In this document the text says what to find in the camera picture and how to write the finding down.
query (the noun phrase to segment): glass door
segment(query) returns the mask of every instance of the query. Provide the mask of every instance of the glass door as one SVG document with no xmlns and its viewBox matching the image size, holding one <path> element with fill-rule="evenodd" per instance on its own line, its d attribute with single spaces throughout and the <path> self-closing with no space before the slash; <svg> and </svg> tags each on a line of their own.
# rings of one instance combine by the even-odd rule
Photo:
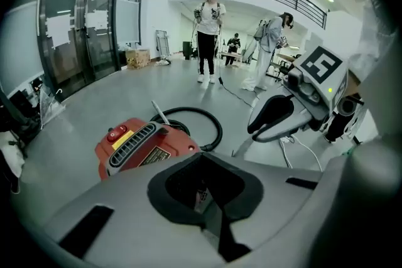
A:
<svg viewBox="0 0 402 268">
<path fill-rule="evenodd" d="M 41 0 L 42 62 L 58 99 L 117 70 L 112 0 Z"/>
</svg>

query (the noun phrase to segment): cardboard box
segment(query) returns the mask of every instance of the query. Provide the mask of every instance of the cardboard box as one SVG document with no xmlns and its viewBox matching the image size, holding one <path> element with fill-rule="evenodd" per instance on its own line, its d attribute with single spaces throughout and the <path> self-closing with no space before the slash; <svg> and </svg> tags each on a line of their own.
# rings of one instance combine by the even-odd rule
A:
<svg viewBox="0 0 402 268">
<path fill-rule="evenodd" d="M 149 64 L 149 50 L 126 50 L 127 69 L 137 70 Z"/>
</svg>

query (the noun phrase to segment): black pants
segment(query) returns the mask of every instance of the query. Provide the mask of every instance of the black pants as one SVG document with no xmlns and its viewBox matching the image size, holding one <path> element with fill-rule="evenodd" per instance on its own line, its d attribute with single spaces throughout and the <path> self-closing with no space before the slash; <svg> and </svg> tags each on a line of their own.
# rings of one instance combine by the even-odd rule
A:
<svg viewBox="0 0 402 268">
<path fill-rule="evenodd" d="M 332 123 L 328 129 L 328 133 L 325 135 L 325 137 L 329 141 L 335 142 L 338 137 L 341 137 L 341 135 L 343 135 L 343 133 L 345 132 L 345 127 L 353 118 L 353 115 L 354 114 L 350 116 L 343 116 L 338 113 L 332 120 Z"/>
<path fill-rule="evenodd" d="M 225 63 L 225 66 L 226 66 L 227 64 L 232 65 L 232 64 L 233 64 L 233 61 L 234 61 L 234 57 L 226 56 L 226 63 Z"/>
<path fill-rule="evenodd" d="M 204 74 L 204 60 L 208 61 L 209 74 L 214 74 L 214 55 L 217 35 L 198 32 L 198 54 L 200 56 L 200 74 Z"/>
</svg>

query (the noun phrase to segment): white cable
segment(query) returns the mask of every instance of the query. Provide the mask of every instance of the white cable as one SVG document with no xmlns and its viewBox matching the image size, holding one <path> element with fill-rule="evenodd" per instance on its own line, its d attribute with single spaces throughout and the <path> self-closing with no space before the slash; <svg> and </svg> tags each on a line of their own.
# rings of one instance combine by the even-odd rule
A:
<svg viewBox="0 0 402 268">
<path fill-rule="evenodd" d="M 293 169 L 293 166 L 290 164 L 288 157 L 286 156 L 286 152 L 285 152 L 285 145 L 283 144 L 283 142 L 281 141 L 281 139 L 279 139 L 279 145 L 282 148 L 283 151 L 283 155 L 285 157 L 286 163 L 288 165 L 289 168 Z"/>
<path fill-rule="evenodd" d="M 315 153 L 306 145 L 304 145 L 302 142 L 300 142 L 300 140 L 295 136 L 295 135 L 291 135 L 292 138 L 294 138 L 300 145 L 304 146 L 306 149 L 308 149 L 311 153 L 313 153 L 314 158 L 317 160 L 318 166 L 320 167 L 320 171 L 322 172 L 322 167 L 320 164 L 320 161 L 318 160 L 317 156 L 315 155 Z"/>
</svg>

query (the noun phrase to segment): white sneakers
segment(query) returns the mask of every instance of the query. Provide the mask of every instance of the white sneakers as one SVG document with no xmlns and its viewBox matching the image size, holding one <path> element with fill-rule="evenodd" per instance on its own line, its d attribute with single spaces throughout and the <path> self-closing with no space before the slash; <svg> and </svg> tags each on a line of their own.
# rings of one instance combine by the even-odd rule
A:
<svg viewBox="0 0 402 268">
<path fill-rule="evenodd" d="M 202 83 L 203 81 L 204 81 L 204 75 L 200 74 L 200 75 L 198 76 L 197 82 L 198 82 L 198 83 Z M 209 82 L 210 82 L 211 84 L 214 84 L 214 83 L 216 82 L 215 75 L 210 75 L 210 77 L 209 77 Z"/>
</svg>

